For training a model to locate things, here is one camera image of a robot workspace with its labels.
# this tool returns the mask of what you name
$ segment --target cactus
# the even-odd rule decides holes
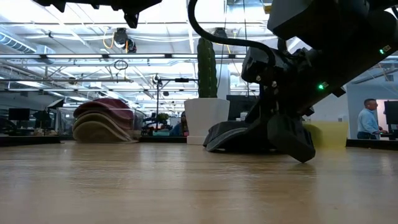
[[[217,98],[216,57],[213,43],[204,38],[198,44],[199,98]]]

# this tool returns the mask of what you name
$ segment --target man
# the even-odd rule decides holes
[[[188,136],[188,125],[187,118],[185,117],[185,111],[181,114],[181,122],[176,124],[170,131],[170,136]]]
[[[366,99],[364,101],[365,108],[358,116],[358,139],[377,139],[376,135],[386,134],[376,121],[373,111],[377,109],[377,102],[375,99]]]

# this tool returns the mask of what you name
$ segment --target wooden table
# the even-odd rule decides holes
[[[212,154],[186,144],[0,148],[0,223],[397,223],[398,152]]]

